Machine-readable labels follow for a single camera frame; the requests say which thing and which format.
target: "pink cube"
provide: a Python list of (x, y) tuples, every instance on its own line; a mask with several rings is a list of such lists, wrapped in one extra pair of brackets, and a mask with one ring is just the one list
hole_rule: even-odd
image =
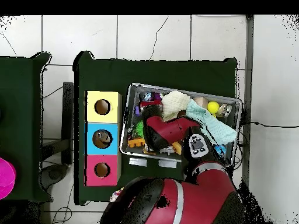
[(120, 155), (87, 155), (86, 186), (116, 186), (120, 161)]

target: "black stand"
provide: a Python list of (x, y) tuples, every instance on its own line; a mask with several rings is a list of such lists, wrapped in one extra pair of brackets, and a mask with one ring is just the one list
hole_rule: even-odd
[(72, 137), (74, 122), (74, 84), (63, 83), (61, 139), (43, 144), (41, 160), (61, 152), (61, 164), (42, 169), (41, 183), (45, 189), (62, 180), (67, 173), (67, 165), (72, 164)]

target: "dark green table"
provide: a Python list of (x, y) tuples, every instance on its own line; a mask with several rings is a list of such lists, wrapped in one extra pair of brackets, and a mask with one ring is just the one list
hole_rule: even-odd
[(129, 156), (121, 155), (121, 177), (115, 187), (84, 186), (84, 92), (86, 90), (113, 91), (123, 96), (133, 83), (182, 89), (211, 95), (235, 97), (235, 58), (220, 61), (127, 61), (93, 59), (88, 51), (79, 53), (74, 61), (75, 72), (75, 187), (76, 204), (108, 201), (112, 193), (138, 176), (172, 177), (182, 179), (177, 169), (158, 166), (158, 159), (148, 159), (147, 167), (130, 165)]
[(6, 200), (50, 201), (39, 183), (41, 168), (41, 73), (50, 54), (0, 57), (0, 157), (16, 169)]

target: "gray bin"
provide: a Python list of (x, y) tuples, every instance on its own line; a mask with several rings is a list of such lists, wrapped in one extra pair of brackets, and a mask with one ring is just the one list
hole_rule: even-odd
[[(140, 84), (140, 83), (132, 83), (128, 87), (126, 109), (125, 109), (124, 120), (123, 120), (123, 129), (121, 132), (120, 151), (122, 153), (124, 153), (126, 155), (131, 155), (131, 156), (141, 156), (141, 157), (145, 157), (145, 158), (154, 158), (154, 159), (162, 159), (162, 160), (171, 160), (171, 161), (181, 162), (181, 156), (178, 154), (175, 154), (175, 153), (171, 153), (170, 155), (168, 155), (166, 153), (157, 153), (156, 155), (143, 154), (143, 152), (142, 152), (143, 146), (130, 148), (128, 146), (128, 142), (127, 142), (128, 128), (131, 126), (131, 124), (134, 124), (136, 126), (136, 123), (138, 123), (141, 120), (141, 117), (137, 117), (134, 114), (134, 107), (137, 106), (139, 103), (139, 94), (141, 92), (156, 92), (156, 93), (167, 94), (174, 90), (185, 93), (185, 94), (191, 96), (191, 98), (203, 96), (208, 101), (216, 101), (219, 104), (221, 104), (221, 103), (230, 104), (232, 106), (232, 111), (229, 114), (229, 116), (218, 118), (218, 120), (222, 121), (224, 124), (227, 124), (228, 126), (232, 127), (233, 129), (235, 129), (238, 132), (239, 121), (241, 118), (241, 111), (242, 111), (242, 102), (239, 99), (215, 96), (215, 95), (203, 94), (203, 93), (195, 93), (195, 92), (184, 91), (184, 90), (179, 90), (179, 89), (170, 89), (167, 87), (157, 87), (157, 86), (145, 85), (145, 84)], [(236, 146), (237, 146), (236, 140), (233, 143), (228, 143), (226, 145), (227, 158), (228, 158), (228, 160), (231, 161), (231, 164), (233, 164), (233, 162), (234, 162)]]

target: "yellow ball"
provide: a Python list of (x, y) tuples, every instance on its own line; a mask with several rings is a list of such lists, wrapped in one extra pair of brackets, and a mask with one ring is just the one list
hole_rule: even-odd
[(208, 111), (211, 114), (215, 114), (219, 110), (219, 104), (216, 101), (210, 101), (208, 103)]

